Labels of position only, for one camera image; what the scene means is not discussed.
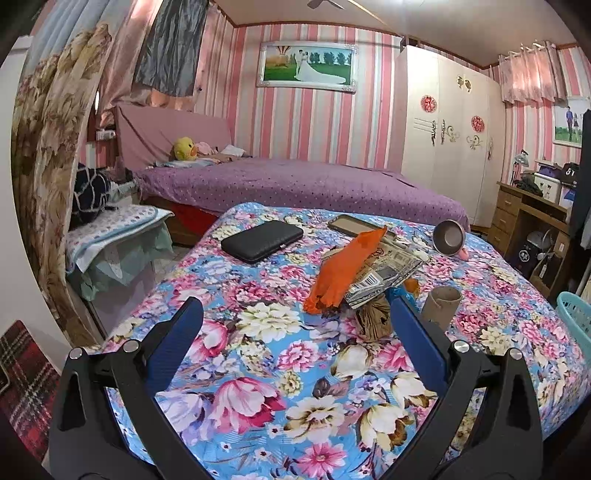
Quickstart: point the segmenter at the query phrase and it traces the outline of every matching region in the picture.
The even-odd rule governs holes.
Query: phone case
[[[222,250],[246,263],[256,263],[299,240],[304,231],[289,223],[272,220],[222,240]]]
[[[349,236],[357,236],[362,232],[371,232],[381,228],[373,223],[365,222],[364,220],[360,220],[351,215],[339,215],[330,220],[327,225],[331,230]],[[396,234],[388,231],[384,235],[384,238],[396,241]]]

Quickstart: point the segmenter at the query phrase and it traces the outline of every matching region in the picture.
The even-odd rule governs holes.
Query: gray curtain
[[[174,97],[193,94],[208,0],[164,0],[146,38],[134,81]]]

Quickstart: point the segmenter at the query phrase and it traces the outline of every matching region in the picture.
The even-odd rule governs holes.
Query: wall
[[[231,37],[220,28],[196,111],[229,118],[237,146],[255,156],[388,166],[398,37],[330,25],[242,27]],[[261,42],[274,40],[357,44],[357,93],[257,88]]]
[[[47,358],[61,370],[70,345],[58,328],[37,286],[22,244],[12,195],[10,144],[12,111],[18,81],[25,62],[31,37],[17,40],[0,68],[0,225],[2,225],[2,254],[0,255],[0,335],[16,320],[22,320],[31,336]]]
[[[591,96],[591,63],[579,47],[558,51],[566,80],[568,96]],[[553,104],[521,102],[506,107],[505,168],[503,179],[510,176],[513,159],[523,148],[530,159],[563,165],[579,162],[581,150],[574,147],[554,145]]]

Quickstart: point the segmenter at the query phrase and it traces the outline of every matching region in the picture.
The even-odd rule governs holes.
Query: desk drawer
[[[506,233],[511,233],[517,217],[511,215],[509,212],[501,210],[499,207],[495,210],[495,216],[492,218],[492,224]]]
[[[509,212],[511,215],[517,216],[519,210],[519,204],[521,199],[507,192],[499,190],[499,196],[496,200],[496,206],[501,210]]]
[[[488,230],[488,241],[489,243],[495,247],[495,250],[498,251],[501,255],[505,255],[507,252],[507,248],[509,248],[509,235],[499,229],[497,226],[493,225],[490,230]]]

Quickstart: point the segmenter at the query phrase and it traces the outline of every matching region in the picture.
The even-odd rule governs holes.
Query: light green cloth
[[[151,261],[172,254],[173,242],[162,222],[144,233],[108,245],[86,272],[81,273],[76,267],[67,280],[78,295],[93,301],[98,292],[108,291],[115,285],[129,285]]]

